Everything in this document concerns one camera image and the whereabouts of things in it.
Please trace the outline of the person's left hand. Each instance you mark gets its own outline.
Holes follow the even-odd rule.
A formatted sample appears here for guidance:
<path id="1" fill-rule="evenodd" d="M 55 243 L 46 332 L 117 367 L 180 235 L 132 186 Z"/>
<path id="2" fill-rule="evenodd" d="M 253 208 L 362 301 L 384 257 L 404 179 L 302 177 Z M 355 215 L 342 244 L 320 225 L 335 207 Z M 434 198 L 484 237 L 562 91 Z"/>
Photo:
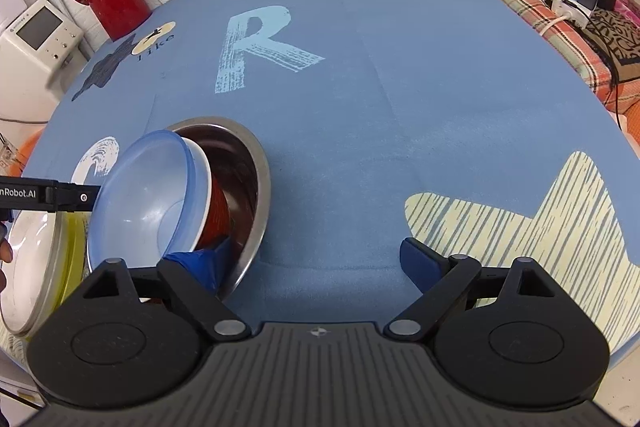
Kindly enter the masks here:
<path id="1" fill-rule="evenodd" d="M 13 260 L 13 249 L 6 239 L 8 229 L 4 223 L 0 223 L 0 260 L 2 263 L 11 263 Z M 0 291 L 6 288 L 6 274 L 0 270 Z"/>

